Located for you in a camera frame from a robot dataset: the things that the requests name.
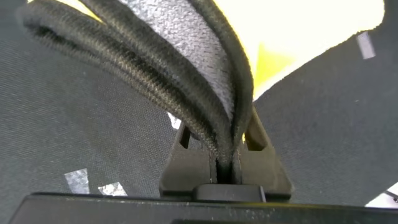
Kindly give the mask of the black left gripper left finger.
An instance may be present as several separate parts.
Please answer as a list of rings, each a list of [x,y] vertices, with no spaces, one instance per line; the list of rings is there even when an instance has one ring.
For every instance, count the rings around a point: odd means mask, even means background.
[[[217,183],[215,158],[182,124],[159,181],[162,198],[191,199],[196,187]]]

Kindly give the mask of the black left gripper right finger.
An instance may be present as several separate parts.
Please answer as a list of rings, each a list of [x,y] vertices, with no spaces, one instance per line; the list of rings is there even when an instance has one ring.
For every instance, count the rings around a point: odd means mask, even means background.
[[[234,153],[234,182],[262,187],[267,201],[289,201],[293,185],[255,108]]]

